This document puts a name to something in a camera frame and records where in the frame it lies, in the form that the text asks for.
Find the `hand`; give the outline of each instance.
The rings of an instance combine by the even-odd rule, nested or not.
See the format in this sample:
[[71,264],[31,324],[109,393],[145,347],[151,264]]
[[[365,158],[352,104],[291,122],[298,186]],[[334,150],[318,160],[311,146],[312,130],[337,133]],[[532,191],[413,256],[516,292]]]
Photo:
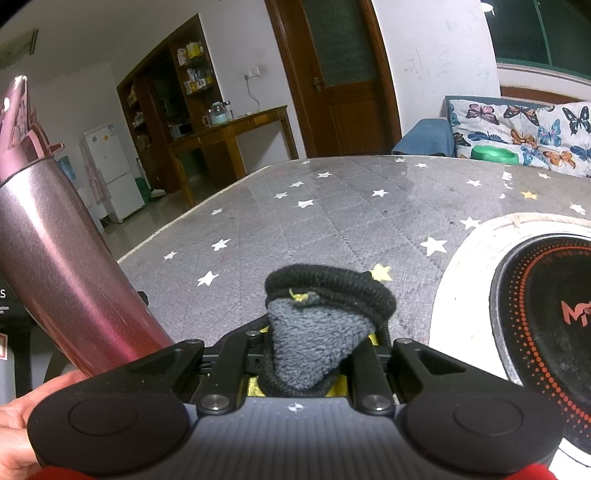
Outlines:
[[0,407],[0,480],[25,480],[41,469],[27,436],[29,416],[41,400],[86,378],[74,370]]

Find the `wooden table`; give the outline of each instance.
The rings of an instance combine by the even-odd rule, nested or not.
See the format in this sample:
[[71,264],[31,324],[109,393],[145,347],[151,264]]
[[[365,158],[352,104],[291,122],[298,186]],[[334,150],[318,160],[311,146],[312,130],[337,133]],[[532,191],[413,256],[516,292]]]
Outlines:
[[[287,143],[290,158],[292,160],[296,160],[298,158],[298,154],[293,132],[291,131],[290,121],[287,116],[287,105],[271,108],[263,112],[253,113],[252,115],[243,116],[224,124],[215,125],[213,127],[204,127],[203,130],[195,132],[194,134],[188,135],[186,137],[179,138],[172,142],[169,145],[171,158],[173,159],[174,168],[178,175],[181,189],[183,190],[183,194],[187,200],[187,203],[191,207],[195,206],[195,199],[193,197],[191,185],[189,184],[189,180],[184,171],[183,163],[178,159],[178,156],[181,153],[195,150],[196,148],[201,148],[204,151],[204,156],[206,156],[205,149],[207,147],[218,145],[218,147],[222,147],[224,150],[226,150],[227,153],[220,149],[217,149],[215,153],[217,153],[219,156],[227,155],[233,168],[235,180],[241,179],[242,177],[246,176],[246,170],[244,168],[244,162],[242,161],[240,149],[238,148],[238,143],[236,142],[236,137],[240,134],[249,132],[259,127],[264,127],[265,125],[269,125],[273,122],[281,122],[281,129],[283,130],[283,135],[285,137],[285,142]],[[222,162],[218,163],[216,160],[217,159],[208,161],[206,156],[207,166],[210,168],[210,170],[212,168],[220,167],[220,163]],[[229,166],[230,165],[228,164],[221,166],[221,168],[228,168]]]

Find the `power cord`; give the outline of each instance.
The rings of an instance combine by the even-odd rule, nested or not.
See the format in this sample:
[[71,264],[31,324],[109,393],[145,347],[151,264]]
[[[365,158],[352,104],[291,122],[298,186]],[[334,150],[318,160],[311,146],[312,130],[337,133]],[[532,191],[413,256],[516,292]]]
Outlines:
[[258,113],[258,112],[260,112],[260,111],[261,111],[261,103],[260,103],[260,102],[258,101],[258,99],[257,99],[257,98],[256,98],[256,97],[255,97],[255,96],[254,96],[254,95],[251,93],[251,86],[250,86],[250,84],[248,83],[248,76],[247,76],[247,75],[245,75],[245,76],[244,76],[244,79],[246,80],[246,89],[248,90],[248,96],[249,96],[250,98],[252,98],[252,99],[253,99],[253,100],[256,102],[256,105],[257,105],[257,107],[256,107],[256,112]]

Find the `finger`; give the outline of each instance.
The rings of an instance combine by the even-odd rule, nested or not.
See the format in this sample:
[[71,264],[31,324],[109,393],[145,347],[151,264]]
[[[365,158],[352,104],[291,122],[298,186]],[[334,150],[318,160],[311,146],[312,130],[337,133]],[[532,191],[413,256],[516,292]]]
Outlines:
[[25,429],[0,428],[0,438],[0,459],[5,469],[16,472],[37,463]]
[[68,372],[65,375],[49,380],[49,382],[46,382],[43,385],[37,387],[32,392],[29,392],[27,395],[13,400],[9,404],[7,404],[6,407],[18,409],[21,412],[22,419],[26,423],[29,420],[31,412],[39,404],[41,400],[47,398],[52,393],[55,393],[59,390],[62,390],[63,388],[74,385],[75,383],[78,383],[82,380],[86,380],[87,378],[88,377],[80,370]]

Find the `power outlet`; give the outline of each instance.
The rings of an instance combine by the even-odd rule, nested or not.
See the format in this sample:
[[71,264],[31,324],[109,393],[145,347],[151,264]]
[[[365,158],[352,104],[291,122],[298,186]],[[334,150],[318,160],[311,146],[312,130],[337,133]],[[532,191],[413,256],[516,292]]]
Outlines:
[[250,80],[253,77],[258,77],[261,74],[259,67],[254,67],[251,70],[244,70],[243,76],[246,80]]

